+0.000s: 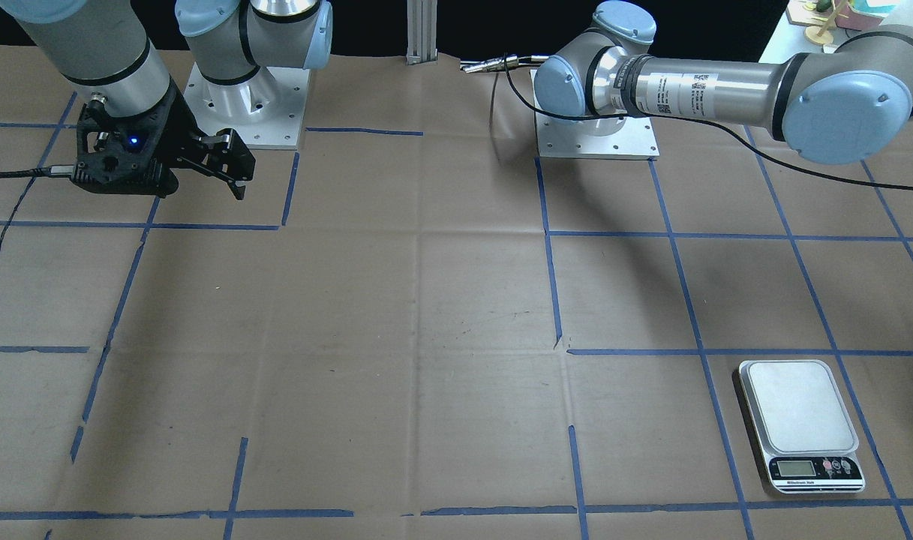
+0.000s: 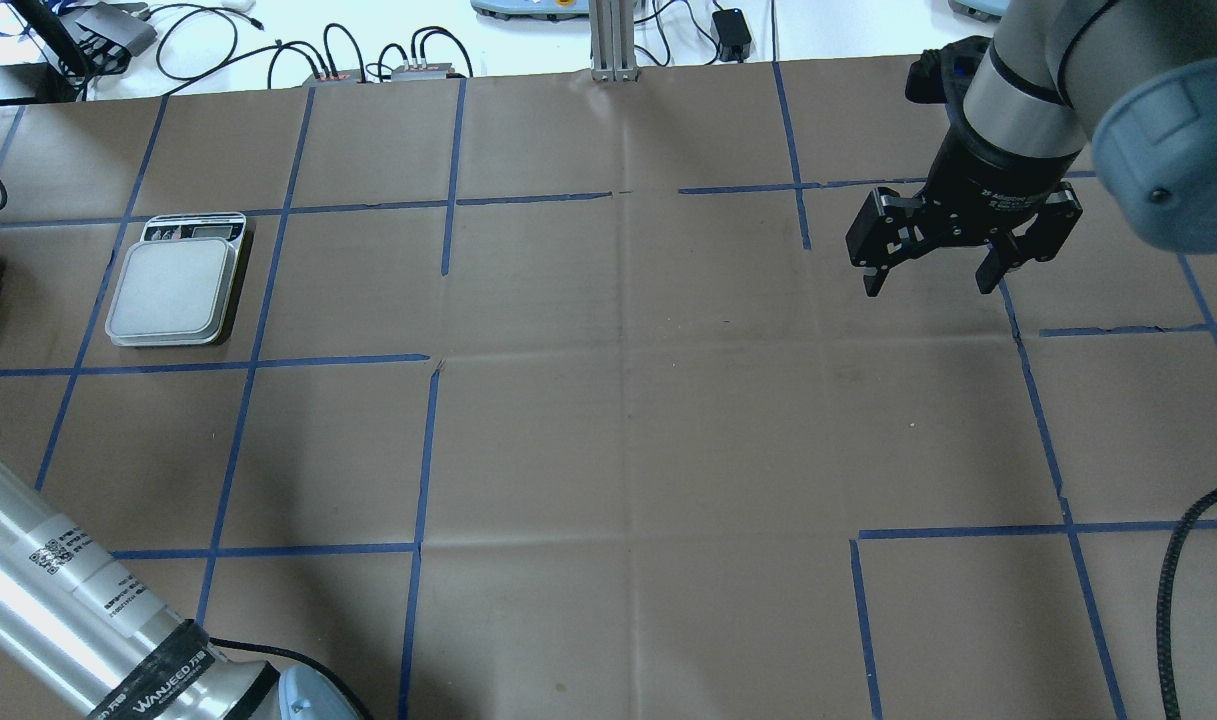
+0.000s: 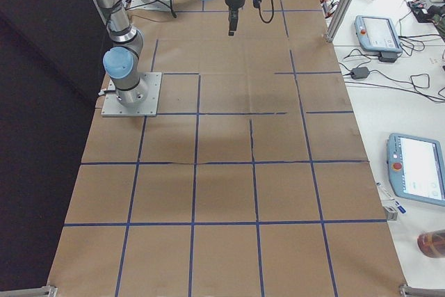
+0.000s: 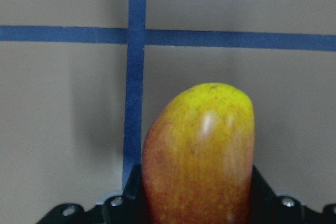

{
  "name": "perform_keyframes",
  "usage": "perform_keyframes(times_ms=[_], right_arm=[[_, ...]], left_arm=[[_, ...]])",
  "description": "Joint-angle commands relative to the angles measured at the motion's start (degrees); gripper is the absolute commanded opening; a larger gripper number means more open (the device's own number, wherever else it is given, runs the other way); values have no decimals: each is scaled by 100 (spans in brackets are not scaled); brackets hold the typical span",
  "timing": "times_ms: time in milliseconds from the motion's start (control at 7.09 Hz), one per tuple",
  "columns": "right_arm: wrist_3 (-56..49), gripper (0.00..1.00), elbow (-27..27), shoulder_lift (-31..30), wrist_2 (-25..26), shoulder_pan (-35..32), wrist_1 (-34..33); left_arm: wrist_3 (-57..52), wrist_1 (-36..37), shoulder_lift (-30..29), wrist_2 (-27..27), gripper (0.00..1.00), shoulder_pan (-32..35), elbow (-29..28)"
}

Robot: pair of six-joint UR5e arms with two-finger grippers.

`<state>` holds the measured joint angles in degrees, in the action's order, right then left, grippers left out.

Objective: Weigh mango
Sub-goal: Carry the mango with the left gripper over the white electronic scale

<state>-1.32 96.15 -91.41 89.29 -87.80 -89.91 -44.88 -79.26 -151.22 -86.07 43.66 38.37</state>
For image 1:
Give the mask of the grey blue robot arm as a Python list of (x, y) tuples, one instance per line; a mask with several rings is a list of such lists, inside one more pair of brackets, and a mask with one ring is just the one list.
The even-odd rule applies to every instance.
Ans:
[(871, 157), (913, 121), (913, 1), (832, 53), (799, 52), (782, 64), (654, 57), (655, 31), (637, 4), (601, 3), (590, 27), (536, 70), (543, 113), (752, 125), (824, 165)]
[(77, 90), (75, 163), (4, 173), (67, 178), (91, 194), (164, 198), (176, 169), (225, 182), (242, 200), (255, 157), (242, 126), (284, 110), (273, 69), (318, 71), (332, 51), (329, 1), (178, 1), (174, 14), (203, 78), (206, 132), (129, 1), (1, 1)]

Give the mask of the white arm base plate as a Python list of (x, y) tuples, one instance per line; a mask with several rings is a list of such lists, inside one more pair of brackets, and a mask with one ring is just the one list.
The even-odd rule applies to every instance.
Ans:
[(312, 70), (262, 67), (249, 81), (216, 85), (193, 65), (183, 92), (198, 127), (236, 130), (251, 149), (298, 150)]
[[(540, 110), (576, 116), (576, 106), (566, 98), (586, 103), (578, 76), (553, 68), (531, 71), (534, 105)], [(535, 114), (539, 156), (544, 158), (604, 158), (605, 160), (655, 160), (661, 154), (651, 120), (617, 118), (569, 121)]]

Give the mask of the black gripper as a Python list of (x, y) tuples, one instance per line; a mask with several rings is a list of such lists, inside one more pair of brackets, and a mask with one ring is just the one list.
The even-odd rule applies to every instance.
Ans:
[(109, 100), (94, 94), (77, 122), (77, 157), (70, 182), (91, 194), (166, 197), (179, 186), (173, 169), (223, 182), (243, 201), (255, 157), (236, 130), (202, 136), (188, 103), (171, 81), (147, 112), (112, 117)]

